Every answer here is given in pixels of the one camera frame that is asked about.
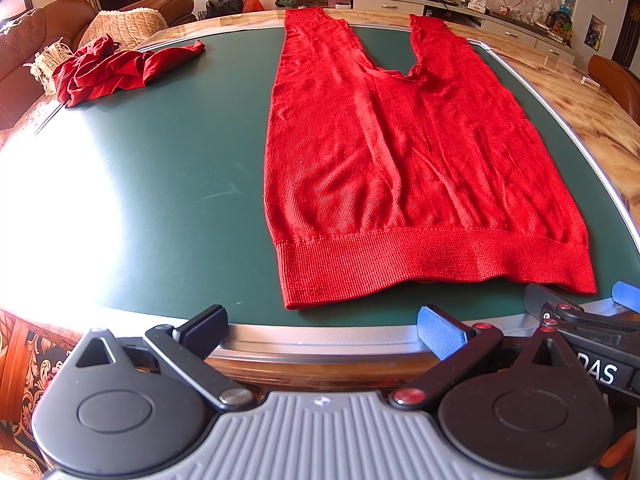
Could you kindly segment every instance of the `silver screw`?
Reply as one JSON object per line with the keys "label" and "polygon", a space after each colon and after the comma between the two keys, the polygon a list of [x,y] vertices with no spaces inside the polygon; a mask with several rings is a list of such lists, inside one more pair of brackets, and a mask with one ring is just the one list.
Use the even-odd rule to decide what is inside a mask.
{"label": "silver screw", "polygon": [[220,402],[229,406],[246,406],[254,402],[254,394],[246,388],[229,388],[218,397]]}

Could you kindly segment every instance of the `green table surface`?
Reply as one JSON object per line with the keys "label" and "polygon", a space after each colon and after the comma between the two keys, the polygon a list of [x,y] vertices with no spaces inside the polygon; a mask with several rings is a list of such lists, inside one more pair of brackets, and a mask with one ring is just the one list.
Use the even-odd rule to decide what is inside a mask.
{"label": "green table surface", "polygon": [[[414,65],[408,32],[354,30],[377,65],[403,73]],[[148,88],[64,108],[27,148],[4,156],[15,168],[9,178],[21,182],[19,194],[0,198],[0,218],[15,235],[2,256],[12,276],[2,282],[5,306],[21,288],[38,291],[27,302],[172,317],[220,303],[231,322],[283,326],[415,324],[427,303],[463,320],[522,312],[524,285],[502,279],[409,282],[359,300],[285,310],[262,205],[284,30],[201,40],[202,56]],[[616,280],[640,283],[632,237],[587,160],[513,75],[475,49],[540,132],[588,226],[599,292],[574,300],[609,297]]]}

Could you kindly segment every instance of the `red knit pants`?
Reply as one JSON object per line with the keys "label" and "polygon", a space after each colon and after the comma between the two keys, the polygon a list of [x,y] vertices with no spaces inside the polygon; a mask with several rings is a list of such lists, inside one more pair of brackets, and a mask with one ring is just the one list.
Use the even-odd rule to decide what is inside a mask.
{"label": "red knit pants", "polygon": [[345,21],[287,11],[264,168],[285,306],[495,276],[594,293],[584,222],[535,128],[466,40],[411,19],[403,76]]}

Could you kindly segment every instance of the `person's hand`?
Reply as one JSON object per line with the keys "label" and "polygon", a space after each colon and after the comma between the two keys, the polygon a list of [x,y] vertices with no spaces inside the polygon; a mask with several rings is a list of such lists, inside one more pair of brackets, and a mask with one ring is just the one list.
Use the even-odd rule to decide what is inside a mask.
{"label": "person's hand", "polygon": [[607,449],[607,452],[600,459],[602,467],[613,467],[623,460],[626,460],[616,471],[611,480],[626,480],[629,478],[631,471],[634,449],[636,448],[636,430],[627,431],[618,441]]}

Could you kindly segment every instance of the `black bag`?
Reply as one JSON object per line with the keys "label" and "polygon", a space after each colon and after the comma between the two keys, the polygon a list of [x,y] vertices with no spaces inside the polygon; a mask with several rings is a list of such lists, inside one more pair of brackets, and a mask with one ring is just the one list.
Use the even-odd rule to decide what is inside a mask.
{"label": "black bag", "polygon": [[209,0],[207,2],[207,18],[230,16],[242,12],[242,0]]}

